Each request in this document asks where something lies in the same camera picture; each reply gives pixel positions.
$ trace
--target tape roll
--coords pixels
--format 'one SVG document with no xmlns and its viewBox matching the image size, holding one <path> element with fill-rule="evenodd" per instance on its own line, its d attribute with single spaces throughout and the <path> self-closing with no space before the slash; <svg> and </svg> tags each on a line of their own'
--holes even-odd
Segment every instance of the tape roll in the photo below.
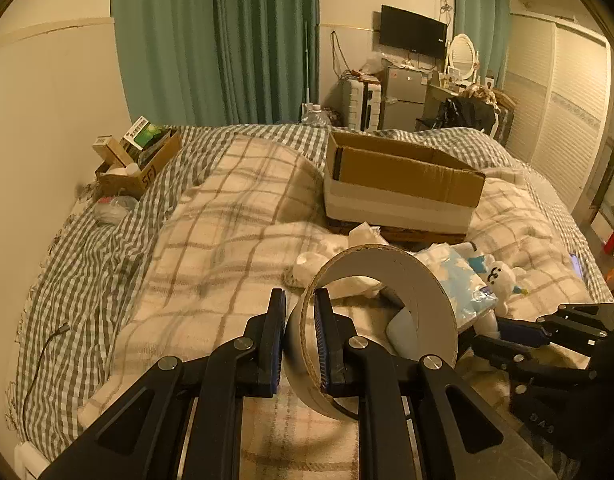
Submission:
<svg viewBox="0 0 614 480">
<path fill-rule="evenodd" d="M 315 338 L 308 341 L 306 321 L 317 288 L 350 276 L 367 276 L 394 290 L 411 313 L 416 327 L 418 359 L 425 354 L 442 357 L 455 365 L 458 329 L 449 298 L 436 277 L 405 251 L 384 245 L 347 249 L 321 268 L 289 315 L 283 341 L 284 370 L 292 390 L 311 409 L 338 420 L 353 414 L 321 391 L 321 373 Z"/>
</svg>

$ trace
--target white plush toy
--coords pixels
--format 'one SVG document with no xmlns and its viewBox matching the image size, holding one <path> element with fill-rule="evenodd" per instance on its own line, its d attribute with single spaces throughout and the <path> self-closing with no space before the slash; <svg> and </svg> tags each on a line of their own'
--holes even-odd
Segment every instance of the white plush toy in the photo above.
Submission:
<svg viewBox="0 0 614 480">
<path fill-rule="evenodd" d="M 477 274 L 482 281 L 487 283 L 493 293 L 498 298 L 498 304 L 494 307 L 494 312 L 499 317 L 506 316 L 509 311 L 506 300 L 512 294 L 527 294 L 527 290 L 517 285 L 518 278 L 526 274 L 520 267 L 509 267 L 506 263 L 495 261 L 491 254 L 485 255 L 485 272 Z"/>
</svg>

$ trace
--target water bottle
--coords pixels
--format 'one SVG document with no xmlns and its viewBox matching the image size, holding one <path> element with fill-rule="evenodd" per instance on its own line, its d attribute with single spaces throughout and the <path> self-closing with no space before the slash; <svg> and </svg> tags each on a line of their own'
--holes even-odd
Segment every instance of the water bottle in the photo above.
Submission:
<svg viewBox="0 0 614 480">
<path fill-rule="evenodd" d="M 327 112 L 320 105 L 303 104 L 302 124 L 309 126 L 331 126 Z"/>
</svg>

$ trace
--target product box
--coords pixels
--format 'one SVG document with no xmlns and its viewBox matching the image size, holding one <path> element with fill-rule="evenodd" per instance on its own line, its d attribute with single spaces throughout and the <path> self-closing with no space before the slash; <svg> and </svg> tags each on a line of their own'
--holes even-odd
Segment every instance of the product box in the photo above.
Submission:
<svg viewBox="0 0 614 480">
<path fill-rule="evenodd" d="M 128 164 L 133 162 L 132 157 L 129 156 L 114 137 L 101 136 L 92 144 L 92 148 L 100 158 L 102 158 L 108 164 L 119 164 L 123 167 L 127 167 Z"/>
<path fill-rule="evenodd" d="M 325 211 L 338 232 L 361 222 L 391 241 L 458 243 L 485 176 L 426 146 L 348 132 L 327 144 Z"/>
<path fill-rule="evenodd" d="M 123 139 L 140 151 L 152 138 L 153 132 L 149 131 L 150 126 L 150 122 L 141 116 L 134 124 L 132 124 L 132 127 L 129 128 L 128 132 L 123 136 Z"/>
<path fill-rule="evenodd" d="M 140 173 L 135 175 L 105 174 L 110 168 L 108 163 L 103 163 L 96 170 L 98 185 L 105 196 L 120 194 L 133 196 L 140 199 L 145 190 L 156 179 L 162 168 L 180 150 L 180 132 L 175 131 L 163 144 L 160 150 L 147 162 Z"/>
</svg>

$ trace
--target wardrobe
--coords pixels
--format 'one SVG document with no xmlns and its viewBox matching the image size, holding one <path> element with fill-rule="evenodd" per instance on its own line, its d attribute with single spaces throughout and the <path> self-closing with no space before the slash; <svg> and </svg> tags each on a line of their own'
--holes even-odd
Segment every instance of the wardrobe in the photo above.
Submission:
<svg viewBox="0 0 614 480">
<path fill-rule="evenodd" d="M 512 14 L 503 91 L 517 102 L 506 148 L 573 210 L 596 160 L 611 89 L 604 37 L 558 18 Z"/>
</svg>

